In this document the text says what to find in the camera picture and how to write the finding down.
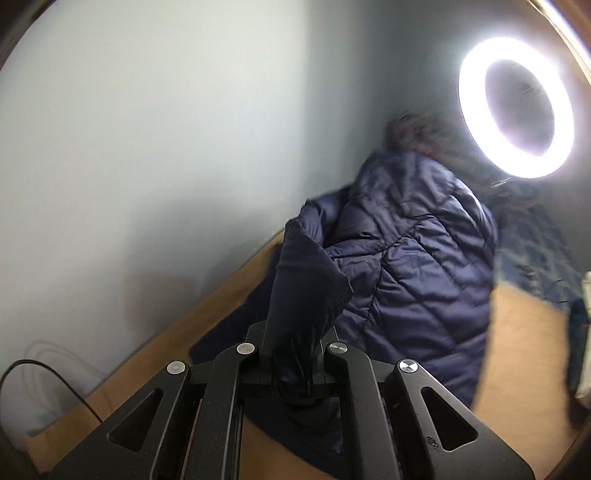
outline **cord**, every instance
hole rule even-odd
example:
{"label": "cord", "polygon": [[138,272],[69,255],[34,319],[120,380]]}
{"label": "cord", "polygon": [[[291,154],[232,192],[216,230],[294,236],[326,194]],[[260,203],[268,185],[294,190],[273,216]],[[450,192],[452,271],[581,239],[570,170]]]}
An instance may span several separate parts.
{"label": "cord", "polygon": [[68,390],[70,390],[72,392],[72,394],[78,400],[80,400],[80,402],[86,408],[88,408],[88,410],[90,411],[90,413],[92,413],[96,417],[96,419],[99,421],[99,423],[103,423],[103,421],[100,419],[100,417],[98,416],[98,414],[95,412],[94,408],[92,408],[90,405],[88,405],[88,403],[86,402],[86,400],[84,398],[82,398],[82,396],[76,390],[74,390],[74,388],[64,379],[64,377],[62,377],[59,373],[57,373],[49,365],[46,365],[43,362],[40,362],[38,360],[30,360],[30,359],[26,359],[25,358],[25,359],[22,359],[22,360],[17,360],[10,367],[8,367],[6,369],[6,371],[4,372],[4,374],[2,375],[2,378],[0,378],[0,394],[2,393],[2,386],[4,385],[4,381],[6,380],[6,377],[8,376],[8,374],[10,372],[12,372],[19,365],[37,365],[38,367],[43,367],[45,370],[49,370],[52,374],[54,374],[57,378],[59,378],[61,380],[61,382],[68,388]]}

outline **gray wall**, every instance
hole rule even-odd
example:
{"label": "gray wall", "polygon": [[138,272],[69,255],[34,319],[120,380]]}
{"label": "gray wall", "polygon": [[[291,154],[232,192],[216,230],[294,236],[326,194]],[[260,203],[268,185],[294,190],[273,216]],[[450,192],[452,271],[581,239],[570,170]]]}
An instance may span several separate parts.
{"label": "gray wall", "polygon": [[[0,369],[90,392],[351,180],[391,112],[394,21],[379,0],[55,3],[0,72]],[[75,403],[21,367],[2,425],[21,443]]]}
{"label": "gray wall", "polygon": [[574,147],[559,170],[533,182],[580,268],[591,270],[589,84],[558,34],[527,2],[516,0],[402,1],[399,17],[401,111],[437,112],[465,129],[457,97],[459,69],[464,56],[487,38],[518,38],[556,65],[573,105]]}

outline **ring light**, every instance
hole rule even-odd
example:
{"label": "ring light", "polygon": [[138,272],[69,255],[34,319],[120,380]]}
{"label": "ring light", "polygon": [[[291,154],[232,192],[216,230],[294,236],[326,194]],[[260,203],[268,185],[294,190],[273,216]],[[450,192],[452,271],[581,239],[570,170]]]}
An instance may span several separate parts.
{"label": "ring light", "polygon": [[[542,85],[554,114],[554,136],[548,150],[534,155],[513,145],[499,130],[486,100],[486,72],[499,60],[512,60],[529,70]],[[512,38],[478,44],[464,59],[458,85],[462,114],[482,152],[499,168],[533,179],[559,168],[570,154],[574,118],[569,96],[554,67],[535,49]]]}

